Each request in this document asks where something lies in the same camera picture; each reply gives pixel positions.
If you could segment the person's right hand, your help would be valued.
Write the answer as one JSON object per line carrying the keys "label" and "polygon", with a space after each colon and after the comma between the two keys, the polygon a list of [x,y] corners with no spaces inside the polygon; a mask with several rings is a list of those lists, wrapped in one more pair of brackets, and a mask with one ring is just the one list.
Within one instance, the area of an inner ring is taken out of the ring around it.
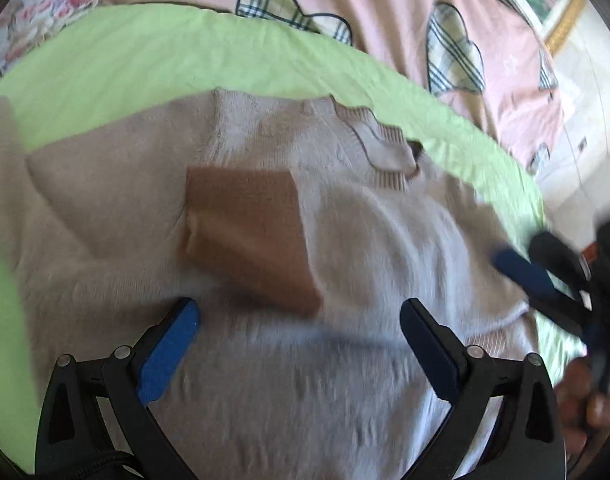
{"label": "person's right hand", "polygon": [[582,452],[588,430],[610,429],[610,396],[593,390],[586,358],[574,359],[554,388],[567,456]]}

